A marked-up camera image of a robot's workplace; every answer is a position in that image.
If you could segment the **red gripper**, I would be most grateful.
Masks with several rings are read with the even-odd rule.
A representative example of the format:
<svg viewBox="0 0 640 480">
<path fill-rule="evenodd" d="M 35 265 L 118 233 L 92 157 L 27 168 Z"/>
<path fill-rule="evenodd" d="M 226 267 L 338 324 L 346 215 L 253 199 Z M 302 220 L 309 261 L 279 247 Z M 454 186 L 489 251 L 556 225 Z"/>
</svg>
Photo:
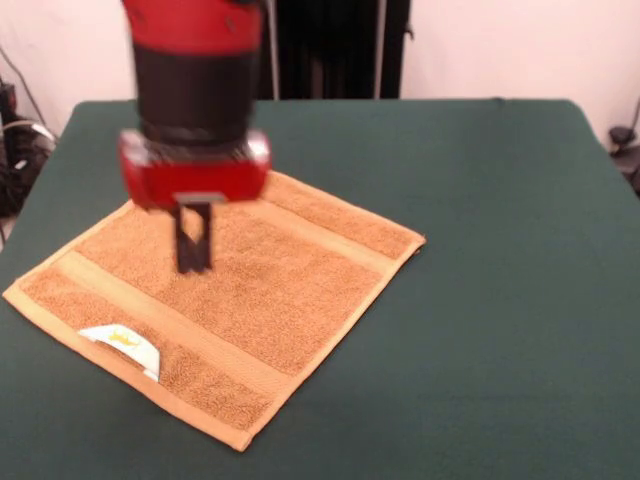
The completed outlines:
<svg viewBox="0 0 640 480">
<path fill-rule="evenodd" d="M 143 209 L 172 209 L 176 268 L 194 270 L 194 242 L 183 230 L 182 207 L 197 204 L 201 235 L 196 271 L 212 269 L 212 207 L 216 202 L 251 201 L 261 195 L 271 170 L 271 148 L 258 130 L 230 151 L 189 158 L 188 150 L 155 144 L 133 129 L 118 141 L 121 171 L 133 203 Z"/>
</svg>

